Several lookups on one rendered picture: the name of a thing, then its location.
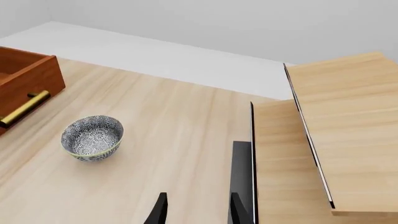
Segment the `red-brown wooden drawer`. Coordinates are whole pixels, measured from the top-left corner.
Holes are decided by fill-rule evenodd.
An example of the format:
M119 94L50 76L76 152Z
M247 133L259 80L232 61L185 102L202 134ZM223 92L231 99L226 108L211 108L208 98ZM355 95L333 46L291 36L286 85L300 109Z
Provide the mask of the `red-brown wooden drawer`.
M50 98L53 98L63 89L65 89L65 82L55 55L0 47L0 117L5 117L27 102L28 93L40 93L47 90L51 94ZM0 128L0 136L10 128Z

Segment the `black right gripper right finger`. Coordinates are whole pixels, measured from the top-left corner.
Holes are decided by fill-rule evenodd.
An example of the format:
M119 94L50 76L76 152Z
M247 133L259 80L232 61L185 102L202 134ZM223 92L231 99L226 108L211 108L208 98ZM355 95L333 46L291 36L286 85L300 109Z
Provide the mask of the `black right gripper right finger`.
M231 218L233 224L254 224L236 192L231 194Z

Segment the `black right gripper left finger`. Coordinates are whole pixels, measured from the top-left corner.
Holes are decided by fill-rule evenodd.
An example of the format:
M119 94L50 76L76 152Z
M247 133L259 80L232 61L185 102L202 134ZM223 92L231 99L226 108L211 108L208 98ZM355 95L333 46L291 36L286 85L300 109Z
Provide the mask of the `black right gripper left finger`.
M167 193L161 192L144 224L165 224L167 219Z

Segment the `pale wooden stepped shelf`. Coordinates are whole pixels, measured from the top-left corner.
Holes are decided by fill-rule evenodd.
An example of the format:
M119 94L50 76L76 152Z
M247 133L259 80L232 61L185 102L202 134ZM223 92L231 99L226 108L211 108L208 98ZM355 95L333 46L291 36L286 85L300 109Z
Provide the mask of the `pale wooden stepped shelf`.
M254 224L398 224L398 64L379 52L285 67L292 100L250 105L229 196Z

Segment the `blue-white patterned bowl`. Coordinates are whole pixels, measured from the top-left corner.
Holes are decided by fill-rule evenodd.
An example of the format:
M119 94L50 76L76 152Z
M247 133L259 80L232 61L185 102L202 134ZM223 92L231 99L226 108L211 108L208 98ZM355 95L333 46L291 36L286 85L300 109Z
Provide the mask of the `blue-white patterned bowl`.
M101 161L119 149L123 135L120 121L106 115L93 115L69 124L61 135L61 145L80 161Z

